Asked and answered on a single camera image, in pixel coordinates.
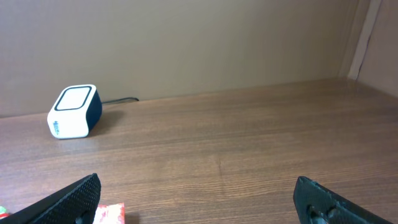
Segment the Haribo gummy candy bag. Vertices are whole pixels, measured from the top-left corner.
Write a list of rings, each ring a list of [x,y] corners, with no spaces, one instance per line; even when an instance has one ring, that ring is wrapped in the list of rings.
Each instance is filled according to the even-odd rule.
[[[0,206],[0,219],[6,218],[9,215],[10,214],[8,213],[8,211],[4,207]]]

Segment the red white snack packet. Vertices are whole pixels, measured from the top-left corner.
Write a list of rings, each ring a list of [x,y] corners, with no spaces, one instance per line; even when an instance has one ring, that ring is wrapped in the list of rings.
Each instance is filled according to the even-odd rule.
[[[124,203],[99,205],[93,224],[125,224]]]

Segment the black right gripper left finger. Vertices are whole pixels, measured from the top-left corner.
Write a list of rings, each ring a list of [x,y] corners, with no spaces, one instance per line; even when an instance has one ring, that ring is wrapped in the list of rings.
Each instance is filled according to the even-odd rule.
[[[1,224],[92,224],[101,196],[96,173],[9,215]]]

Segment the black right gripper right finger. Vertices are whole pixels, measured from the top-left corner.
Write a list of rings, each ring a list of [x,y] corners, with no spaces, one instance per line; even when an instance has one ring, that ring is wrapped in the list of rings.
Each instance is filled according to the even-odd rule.
[[[308,177],[298,177],[293,201],[301,224],[392,224]]]

